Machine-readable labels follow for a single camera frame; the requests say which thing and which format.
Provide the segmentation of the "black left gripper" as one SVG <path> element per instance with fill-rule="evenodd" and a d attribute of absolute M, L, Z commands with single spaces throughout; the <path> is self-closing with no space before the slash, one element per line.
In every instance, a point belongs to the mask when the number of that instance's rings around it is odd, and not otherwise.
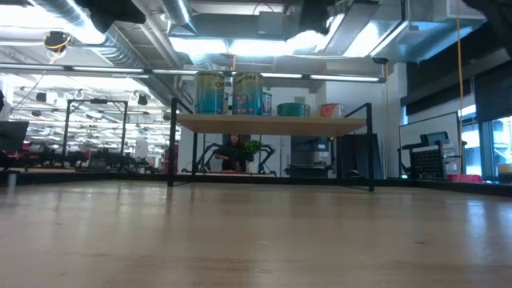
<path fill-rule="evenodd" d="M 105 33 L 116 21 L 144 24 L 145 14 L 132 0 L 75 0 L 78 6 L 90 12 L 94 27 Z"/>

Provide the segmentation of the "red bin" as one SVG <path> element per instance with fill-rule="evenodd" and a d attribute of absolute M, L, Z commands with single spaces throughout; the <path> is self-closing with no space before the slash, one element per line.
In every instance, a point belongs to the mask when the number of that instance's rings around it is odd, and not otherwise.
<path fill-rule="evenodd" d="M 448 174 L 447 179 L 452 182 L 483 183 L 482 177 L 476 174 Z"/>

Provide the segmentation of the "silver rectangular air duct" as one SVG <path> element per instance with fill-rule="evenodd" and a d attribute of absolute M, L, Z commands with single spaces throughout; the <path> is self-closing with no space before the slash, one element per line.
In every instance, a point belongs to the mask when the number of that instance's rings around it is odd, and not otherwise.
<path fill-rule="evenodd" d="M 420 62 L 485 22 L 462 0 L 337 0 L 318 51 L 336 58 Z"/>

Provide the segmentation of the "black aluminium table frame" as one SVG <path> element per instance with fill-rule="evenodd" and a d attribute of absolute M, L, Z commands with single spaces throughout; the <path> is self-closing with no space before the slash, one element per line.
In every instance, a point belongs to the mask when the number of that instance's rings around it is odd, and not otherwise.
<path fill-rule="evenodd" d="M 126 180 L 147 182 L 168 182 L 166 174 L 124 174 L 106 172 L 73 172 L 73 173 L 43 173 L 43 172 L 19 172 L 15 170 L 0 170 L 0 185 L 7 184 L 9 176 L 16 177 L 19 185 L 53 184 L 64 182 L 92 182 L 102 180 Z M 480 194 L 512 198 L 512 185 L 484 184 L 473 182 L 449 182 L 432 180 L 367 180 L 367 179 L 341 179 L 334 178 L 276 178 L 243 176 L 239 174 L 212 175 L 175 175 L 172 182 L 204 182 L 204 183 L 230 183 L 230 184 L 266 184 L 266 185 L 304 185 L 304 186 L 346 186 L 365 187 L 373 191 L 377 187 L 402 187 L 425 188 L 433 190 L 448 190 L 468 194 Z"/>

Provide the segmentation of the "black perforated cart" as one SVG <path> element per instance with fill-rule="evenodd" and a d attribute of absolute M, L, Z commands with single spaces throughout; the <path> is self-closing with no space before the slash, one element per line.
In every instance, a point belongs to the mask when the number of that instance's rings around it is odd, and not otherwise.
<path fill-rule="evenodd" d="M 420 142 L 397 149 L 400 175 L 410 179 L 449 180 L 466 172 L 462 147 L 456 148 L 447 132 L 421 134 Z"/>

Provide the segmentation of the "red can with yellow rings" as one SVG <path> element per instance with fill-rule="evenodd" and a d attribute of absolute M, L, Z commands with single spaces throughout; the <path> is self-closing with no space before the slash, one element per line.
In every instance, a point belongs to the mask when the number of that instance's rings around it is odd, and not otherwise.
<path fill-rule="evenodd" d="M 327 103 L 320 105 L 319 115 L 323 118 L 343 118 L 345 107 L 339 103 Z"/>

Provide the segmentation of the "teal cherries can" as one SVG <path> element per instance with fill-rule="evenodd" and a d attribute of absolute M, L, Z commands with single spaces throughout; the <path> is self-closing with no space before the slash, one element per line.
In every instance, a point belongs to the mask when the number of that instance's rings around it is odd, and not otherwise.
<path fill-rule="evenodd" d="M 233 114 L 262 114 L 263 76 L 255 72 L 236 73 L 233 78 Z"/>

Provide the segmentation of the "background robot workstation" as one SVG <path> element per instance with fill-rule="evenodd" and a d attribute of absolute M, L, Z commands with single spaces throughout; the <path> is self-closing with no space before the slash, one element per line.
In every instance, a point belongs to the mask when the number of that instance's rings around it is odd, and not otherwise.
<path fill-rule="evenodd" d="M 153 167 L 145 158 L 135 158 L 130 153 L 110 152 L 108 148 L 100 150 L 71 150 L 65 154 L 44 143 L 36 146 L 29 143 L 21 150 L 9 152 L 14 166 L 27 172 L 30 168 L 71 168 L 80 172 L 113 171 L 128 174 L 156 174 L 158 168 Z"/>

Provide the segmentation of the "black metal frame stand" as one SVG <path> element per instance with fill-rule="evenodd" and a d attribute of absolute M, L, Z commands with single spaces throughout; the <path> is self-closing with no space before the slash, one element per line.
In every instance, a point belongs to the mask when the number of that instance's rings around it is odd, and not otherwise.
<path fill-rule="evenodd" d="M 124 109 L 122 110 L 123 122 L 122 122 L 122 139 L 121 139 L 121 149 L 120 156 L 122 157 L 124 154 L 125 141 L 126 141 L 126 124 L 127 124 L 127 116 L 128 116 L 128 101 L 124 100 L 109 100 L 107 98 L 92 98 L 89 100 L 84 99 L 71 99 L 67 101 L 66 106 L 66 118 L 64 125 L 64 135 L 63 135 L 63 144 L 62 144 L 62 156 L 67 155 L 67 143 L 68 143 L 68 131 L 70 125 L 70 116 L 76 109 L 80 108 L 83 103 L 95 104 L 95 105 L 106 105 L 106 104 L 123 104 Z"/>

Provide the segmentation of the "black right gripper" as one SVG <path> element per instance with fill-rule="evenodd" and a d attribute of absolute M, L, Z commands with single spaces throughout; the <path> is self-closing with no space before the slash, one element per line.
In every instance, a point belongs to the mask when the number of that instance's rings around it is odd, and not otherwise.
<path fill-rule="evenodd" d="M 329 32 L 327 20 L 331 17 L 330 9 L 335 3 L 336 0 L 302 0 L 298 31 L 313 31 L 327 35 Z"/>

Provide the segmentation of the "black cabinet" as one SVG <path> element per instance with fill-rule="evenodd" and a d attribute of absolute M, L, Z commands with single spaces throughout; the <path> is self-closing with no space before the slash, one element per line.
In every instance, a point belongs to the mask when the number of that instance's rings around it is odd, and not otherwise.
<path fill-rule="evenodd" d="M 369 176 L 369 145 L 366 134 L 346 134 L 335 140 L 335 169 L 338 178 L 347 178 L 356 170 L 364 178 Z"/>

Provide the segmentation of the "wooden shelf with black legs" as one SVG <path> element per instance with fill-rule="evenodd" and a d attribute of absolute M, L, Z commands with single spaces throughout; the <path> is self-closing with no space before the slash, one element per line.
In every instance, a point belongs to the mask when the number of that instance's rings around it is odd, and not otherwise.
<path fill-rule="evenodd" d="M 339 138 L 363 127 L 366 128 L 368 176 L 365 180 L 344 180 L 341 165 L 337 164 L 337 184 L 349 186 L 361 183 L 368 185 L 368 191 L 375 189 L 374 140 L 372 104 L 367 102 L 348 113 L 345 118 L 300 118 L 250 115 L 208 115 L 178 114 L 183 102 L 177 98 L 171 101 L 170 144 L 175 144 L 176 125 L 180 124 L 194 132 L 192 172 L 190 175 L 176 175 L 169 167 L 166 176 L 168 187 L 176 182 L 209 182 L 207 176 L 198 176 L 196 167 L 198 134 L 247 134 L 247 135 L 289 135 Z"/>

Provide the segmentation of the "black monitor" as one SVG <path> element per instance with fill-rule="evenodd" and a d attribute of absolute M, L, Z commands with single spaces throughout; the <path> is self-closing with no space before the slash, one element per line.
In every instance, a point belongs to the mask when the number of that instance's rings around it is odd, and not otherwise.
<path fill-rule="evenodd" d="M 0 121 L 0 150 L 20 150 L 29 124 L 29 122 Z"/>

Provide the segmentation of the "spicy black beans can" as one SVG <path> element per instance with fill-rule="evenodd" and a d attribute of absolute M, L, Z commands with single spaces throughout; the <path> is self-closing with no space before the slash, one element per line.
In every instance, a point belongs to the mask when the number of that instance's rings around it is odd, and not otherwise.
<path fill-rule="evenodd" d="M 282 103 L 277 105 L 277 115 L 284 117 L 302 117 L 310 116 L 310 106 L 302 103 Z"/>

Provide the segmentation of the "person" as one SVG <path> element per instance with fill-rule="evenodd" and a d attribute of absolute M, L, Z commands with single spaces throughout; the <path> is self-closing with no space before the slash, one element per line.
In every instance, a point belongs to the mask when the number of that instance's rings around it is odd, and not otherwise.
<path fill-rule="evenodd" d="M 239 134 L 231 134 L 229 140 L 216 150 L 214 156 L 222 161 L 222 171 L 247 172 L 248 157 Z"/>

